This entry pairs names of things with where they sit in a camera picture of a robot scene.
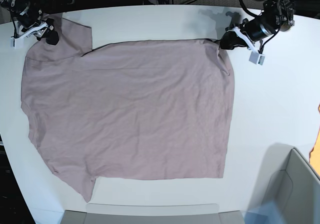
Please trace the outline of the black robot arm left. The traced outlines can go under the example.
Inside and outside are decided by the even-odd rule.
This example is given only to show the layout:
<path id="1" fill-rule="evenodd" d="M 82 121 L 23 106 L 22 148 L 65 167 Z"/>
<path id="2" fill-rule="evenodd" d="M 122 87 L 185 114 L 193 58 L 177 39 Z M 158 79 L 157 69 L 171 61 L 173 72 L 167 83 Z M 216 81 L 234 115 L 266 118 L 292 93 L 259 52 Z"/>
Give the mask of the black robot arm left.
<path id="1" fill-rule="evenodd" d="M 242 10 L 253 17 L 252 20 L 243 19 L 240 24 L 233 24 L 226 28 L 225 34 L 220 39 L 219 46 L 224 50 L 233 50 L 236 47 L 249 48 L 249 44 L 241 38 L 236 30 L 252 44 L 260 43 L 258 52 L 264 51 L 265 45 L 279 32 L 286 32 L 294 26 L 294 0 L 253 0 L 263 3 L 263 10 L 259 15 L 252 13 L 239 0 Z"/>

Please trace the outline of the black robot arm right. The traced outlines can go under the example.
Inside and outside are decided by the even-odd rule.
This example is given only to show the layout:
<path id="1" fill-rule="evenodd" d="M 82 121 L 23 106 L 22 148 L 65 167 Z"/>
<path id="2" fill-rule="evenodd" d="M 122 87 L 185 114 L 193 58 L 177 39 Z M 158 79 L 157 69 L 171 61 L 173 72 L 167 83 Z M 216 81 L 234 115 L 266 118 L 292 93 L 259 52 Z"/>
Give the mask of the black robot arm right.
<path id="1" fill-rule="evenodd" d="M 59 35 L 54 27 L 54 19 L 43 19 L 43 11 L 31 0 L 0 0 L 0 6 L 9 11 L 13 23 L 14 34 L 11 46 L 21 48 L 24 39 L 35 36 L 38 41 L 45 39 L 46 43 L 55 46 Z"/>

